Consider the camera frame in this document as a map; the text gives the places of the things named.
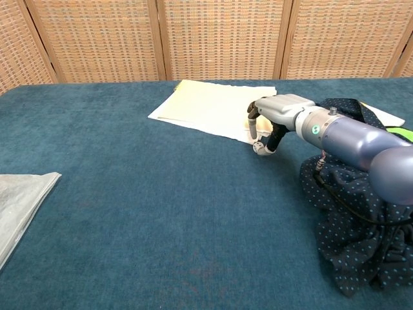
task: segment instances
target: gray robot arm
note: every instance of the gray robot arm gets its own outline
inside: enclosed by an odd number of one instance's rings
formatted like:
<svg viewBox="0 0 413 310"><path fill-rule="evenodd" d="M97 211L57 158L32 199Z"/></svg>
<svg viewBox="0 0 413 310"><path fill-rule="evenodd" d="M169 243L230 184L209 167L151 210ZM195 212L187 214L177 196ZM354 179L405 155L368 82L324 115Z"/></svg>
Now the gray robot arm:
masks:
<svg viewBox="0 0 413 310"><path fill-rule="evenodd" d="M255 120L260 115L277 126L271 136L276 147L285 133L297 135L339 158L342 162L368 172L372 188L384 200L413 205L413 145L376 127L327 110L293 94L261 98L248 107L251 136L256 137ZM274 147L254 144L259 155L275 152Z"/></svg>

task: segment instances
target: black cable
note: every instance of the black cable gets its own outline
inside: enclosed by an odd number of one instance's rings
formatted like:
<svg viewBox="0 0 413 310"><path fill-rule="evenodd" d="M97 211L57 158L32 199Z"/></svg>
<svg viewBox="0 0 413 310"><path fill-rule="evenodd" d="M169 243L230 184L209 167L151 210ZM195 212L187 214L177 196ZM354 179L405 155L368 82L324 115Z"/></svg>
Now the black cable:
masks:
<svg viewBox="0 0 413 310"><path fill-rule="evenodd" d="M377 222L374 220L369 220L368 218L365 218L364 216L360 215L360 213L357 213L355 210L353 210L344 200L342 200L334 191L333 189L327 185L323 179L323 177L320 175L320 172L315 170L313 175L314 179L316 180L317 184L326 189L328 193L330 193L331 196L333 196L342 206L344 206L347 210L349 210L354 216L357 218L368 222L373 225L380 225L380 226L402 226L402 225L408 225L413 223L413 218L410 218L409 220L403 220L399 222Z"/></svg>

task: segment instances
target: blue carpet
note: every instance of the blue carpet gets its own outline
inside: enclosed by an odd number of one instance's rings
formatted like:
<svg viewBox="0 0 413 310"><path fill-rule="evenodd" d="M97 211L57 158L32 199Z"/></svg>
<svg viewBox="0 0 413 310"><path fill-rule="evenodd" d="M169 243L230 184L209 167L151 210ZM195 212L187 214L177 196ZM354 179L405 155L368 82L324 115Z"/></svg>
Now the blue carpet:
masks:
<svg viewBox="0 0 413 310"><path fill-rule="evenodd" d="M412 128L409 78L231 83L357 98ZM176 85L0 97L0 173L62 174L0 272L0 309L411 309L411 287L347 298L332 281L316 247L323 215L299 182L319 150L287 134L259 158L250 145L148 119Z"/></svg>

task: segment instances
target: navy polka dot cloth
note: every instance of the navy polka dot cloth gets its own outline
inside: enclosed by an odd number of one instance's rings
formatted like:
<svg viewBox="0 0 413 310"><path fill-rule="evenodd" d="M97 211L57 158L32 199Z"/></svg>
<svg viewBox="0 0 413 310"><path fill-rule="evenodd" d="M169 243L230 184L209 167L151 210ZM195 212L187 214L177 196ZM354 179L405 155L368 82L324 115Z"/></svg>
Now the navy polka dot cloth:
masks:
<svg viewBox="0 0 413 310"><path fill-rule="evenodd" d="M340 114L385 129L374 113L355 99L326 99L318 105L337 107ZM378 226L353 216L312 177L319 157L303 162L300 180L309 202L325 212L325 219L316 228L316 241L318 251L334 266L339 290L352 296L364 285L382 289L412 285L413 225ZM370 188L366 172L333 156L327 156L321 175L342 200L369 220L406 220L413 211L412 206L383 201Z"/></svg>

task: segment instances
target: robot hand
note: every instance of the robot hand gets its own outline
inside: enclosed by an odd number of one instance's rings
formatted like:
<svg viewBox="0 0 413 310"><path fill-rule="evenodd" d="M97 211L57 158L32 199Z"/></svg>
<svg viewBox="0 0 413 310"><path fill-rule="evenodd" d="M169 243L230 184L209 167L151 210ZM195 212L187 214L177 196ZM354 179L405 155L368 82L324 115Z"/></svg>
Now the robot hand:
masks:
<svg viewBox="0 0 413 310"><path fill-rule="evenodd" d="M368 172L372 188L391 203L413 204L413 145L376 127L327 110L293 94L275 95L252 102L247 112L250 132L256 138L256 119L271 121L273 131L258 155L273 154L287 132L297 135L347 165Z"/></svg>

